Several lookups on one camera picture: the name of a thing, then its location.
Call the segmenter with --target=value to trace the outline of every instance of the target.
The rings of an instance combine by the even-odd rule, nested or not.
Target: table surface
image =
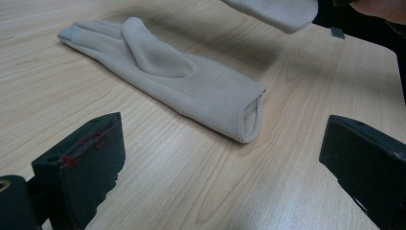
[[[131,16],[265,84],[259,137],[242,145],[185,118],[56,38]],[[327,118],[406,142],[393,52],[315,25],[283,34],[218,0],[0,0],[0,57],[1,175],[30,179],[68,134],[122,113],[125,165],[86,229],[376,229],[318,161]]]

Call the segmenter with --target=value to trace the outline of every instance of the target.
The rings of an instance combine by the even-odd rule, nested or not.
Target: glove finger
[[[107,21],[81,21],[75,22],[74,25],[101,35],[110,36],[116,39],[123,38],[123,25]]]
[[[59,39],[65,43],[69,41],[77,46],[95,50],[112,57],[120,56],[128,53],[125,42],[120,39],[113,38],[108,35],[89,31],[77,25],[61,31],[58,35]]]
[[[153,35],[138,18],[123,25],[123,36],[140,69],[155,76],[182,78],[194,71],[194,64],[182,53]]]

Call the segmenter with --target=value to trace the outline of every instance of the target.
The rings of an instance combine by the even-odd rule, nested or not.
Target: white glove
[[[138,18],[123,25],[78,22],[58,37],[184,116],[241,143],[259,134],[264,85],[215,61],[180,53]]]
[[[239,12],[246,13],[286,34],[310,24],[317,15],[317,0],[221,0]]]

